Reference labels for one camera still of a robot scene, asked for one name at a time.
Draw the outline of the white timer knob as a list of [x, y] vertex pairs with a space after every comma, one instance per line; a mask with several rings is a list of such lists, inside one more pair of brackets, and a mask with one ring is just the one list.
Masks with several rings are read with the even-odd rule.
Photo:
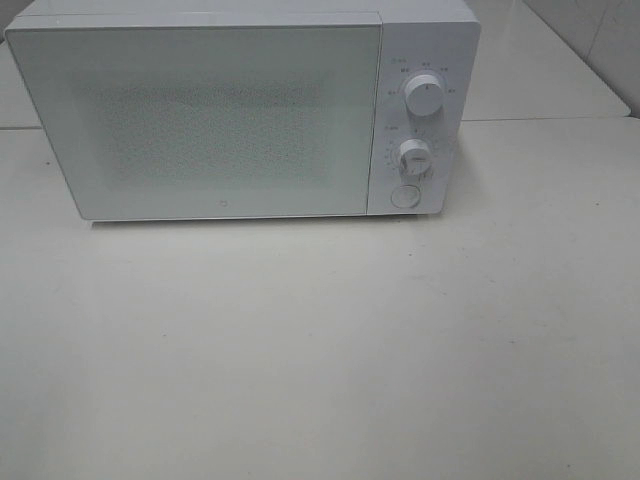
[[405, 140], [398, 148], [398, 162], [406, 175], [419, 176], [432, 165], [430, 146], [420, 139]]

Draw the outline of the white microwave door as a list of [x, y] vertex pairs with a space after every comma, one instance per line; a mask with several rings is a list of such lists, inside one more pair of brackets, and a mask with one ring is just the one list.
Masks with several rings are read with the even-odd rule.
[[82, 218], [361, 214], [376, 26], [12, 31]]

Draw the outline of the round white door button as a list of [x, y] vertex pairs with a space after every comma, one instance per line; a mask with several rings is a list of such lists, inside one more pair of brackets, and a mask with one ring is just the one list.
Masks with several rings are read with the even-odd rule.
[[420, 189], [414, 185], [401, 185], [391, 194], [391, 203], [399, 209], [416, 207], [421, 200]]

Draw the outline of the upper white power knob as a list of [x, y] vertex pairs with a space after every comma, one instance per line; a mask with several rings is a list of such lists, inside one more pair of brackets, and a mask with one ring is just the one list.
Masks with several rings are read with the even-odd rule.
[[430, 72], [410, 78], [403, 89], [405, 105], [410, 113], [428, 117], [436, 113], [444, 103], [444, 86], [441, 79]]

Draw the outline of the white microwave oven body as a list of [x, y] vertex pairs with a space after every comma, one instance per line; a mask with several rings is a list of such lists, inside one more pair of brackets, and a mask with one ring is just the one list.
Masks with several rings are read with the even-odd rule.
[[[11, 52], [9, 33], [24, 30], [339, 26], [380, 30], [366, 209], [361, 214], [256, 218], [439, 212], [481, 32], [462, 1], [36, 1], [11, 21], [5, 38]], [[410, 78], [427, 72], [441, 79], [444, 103], [436, 113], [418, 117], [407, 109], [403, 89]], [[425, 141], [432, 152], [431, 167], [419, 176], [406, 175], [398, 162], [398, 148], [408, 139]], [[391, 203], [393, 190], [401, 185], [420, 189], [416, 207], [399, 209]]]

